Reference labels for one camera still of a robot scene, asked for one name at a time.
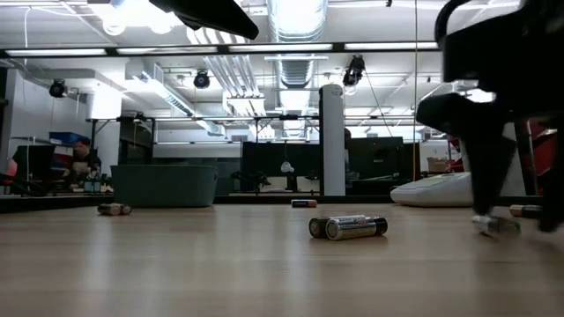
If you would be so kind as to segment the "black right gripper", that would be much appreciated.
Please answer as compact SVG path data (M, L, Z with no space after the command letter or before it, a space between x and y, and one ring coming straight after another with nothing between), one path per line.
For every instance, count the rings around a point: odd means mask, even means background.
M471 121L491 129L512 119L551 117L557 129L556 156L544 191L541 232L564 222L564 0L522 0L508 14L453 33L450 16L470 0L449 0L434 24L442 52L443 80L474 81L494 95L476 102L451 92L422 100L416 119L434 129L460 129ZM516 151L503 135L463 139L471 172L473 209L488 215L497 203Z

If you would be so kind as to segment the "dark copper-end battery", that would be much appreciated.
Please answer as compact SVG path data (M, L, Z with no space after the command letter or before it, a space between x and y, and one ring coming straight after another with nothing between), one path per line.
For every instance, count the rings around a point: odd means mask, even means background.
M521 234L521 226L504 217L476 215L472 217L471 221L480 234L489 237L514 238Z

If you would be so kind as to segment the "black Duracell battery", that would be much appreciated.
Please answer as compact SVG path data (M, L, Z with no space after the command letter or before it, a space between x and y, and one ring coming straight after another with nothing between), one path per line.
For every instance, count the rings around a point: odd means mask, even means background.
M509 212L513 217L540 219L543 213L543 207L540 205L513 204L509 207Z

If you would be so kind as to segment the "cardboard box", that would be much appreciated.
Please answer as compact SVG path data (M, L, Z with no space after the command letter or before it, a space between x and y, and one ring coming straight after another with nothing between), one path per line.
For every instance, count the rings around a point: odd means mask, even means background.
M427 171L429 173L448 173L450 171L450 160L447 158L429 157L427 159Z

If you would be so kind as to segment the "white label maker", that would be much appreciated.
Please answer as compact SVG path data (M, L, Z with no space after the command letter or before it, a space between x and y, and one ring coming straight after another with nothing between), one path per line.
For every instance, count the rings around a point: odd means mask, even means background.
M390 198L412 207L471 207L471 174L445 173L412 181L393 189Z

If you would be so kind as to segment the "black monitor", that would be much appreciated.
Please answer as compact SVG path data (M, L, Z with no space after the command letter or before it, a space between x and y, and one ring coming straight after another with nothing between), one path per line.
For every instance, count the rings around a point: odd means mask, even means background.
M349 144L350 169L363 179L401 172L402 137L353 138Z

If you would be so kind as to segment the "person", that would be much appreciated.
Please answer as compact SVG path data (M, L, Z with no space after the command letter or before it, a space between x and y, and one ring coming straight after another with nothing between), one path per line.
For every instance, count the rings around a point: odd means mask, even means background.
M100 171L101 160L93 151L89 138L80 138L73 145L73 156L63 177L69 189L80 188L86 179Z
M350 180L351 176L351 169L350 169L350 158L349 158L349 144L352 139L352 133L349 129L344 129L345 135L345 178Z

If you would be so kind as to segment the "silver black AA battery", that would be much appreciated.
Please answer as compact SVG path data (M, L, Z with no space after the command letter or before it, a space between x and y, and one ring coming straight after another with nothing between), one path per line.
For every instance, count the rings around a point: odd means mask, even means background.
M354 224L357 225L363 221L368 220L364 215L353 216L339 216L339 217L313 217L309 220L308 229L313 238L327 239L326 225L330 220L336 220L340 224Z
M351 240L383 236L389 228L384 217L332 217L325 232L329 240Z

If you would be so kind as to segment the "dark teal plastic bin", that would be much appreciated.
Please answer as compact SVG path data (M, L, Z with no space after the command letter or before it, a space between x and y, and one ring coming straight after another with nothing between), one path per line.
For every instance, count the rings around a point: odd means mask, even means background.
M136 208L203 208L213 204L213 166L111 166L114 199Z

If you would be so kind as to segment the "blue lidded storage box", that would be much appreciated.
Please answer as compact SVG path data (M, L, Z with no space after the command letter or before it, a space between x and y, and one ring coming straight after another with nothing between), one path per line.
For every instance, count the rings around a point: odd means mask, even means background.
M74 146L78 142L90 143L90 138L74 132L49 132L49 140L54 144Z

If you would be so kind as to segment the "silver ventilation duct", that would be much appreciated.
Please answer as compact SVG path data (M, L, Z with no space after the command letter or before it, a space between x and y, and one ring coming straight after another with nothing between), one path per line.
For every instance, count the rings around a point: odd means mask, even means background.
M271 41L294 44L318 42L323 37L328 0L266 0ZM285 111L302 111L309 105L313 81L313 60L295 60L312 55L283 55L276 61L279 105Z

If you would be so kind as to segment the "black aluminium table frame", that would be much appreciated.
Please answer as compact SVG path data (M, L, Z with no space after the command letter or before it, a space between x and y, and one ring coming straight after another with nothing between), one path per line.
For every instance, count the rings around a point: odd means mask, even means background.
M299 42L294 44L204 44L181 46L140 47L75 47L75 48L0 48L0 60L5 59L77 59L116 57L165 57L193 55L297 55L297 54L344 54L344 53L423 53L439 52L433 41L380 41L380 42ZM218 204L281 204L290 203L291 198L306 198L304 195L255 195L251 194L217 198ZM391 203L390 197L378 195L356 198L327 196L318 198L319 203ZM533 196L501 196L498 205L536 204L543 198Z

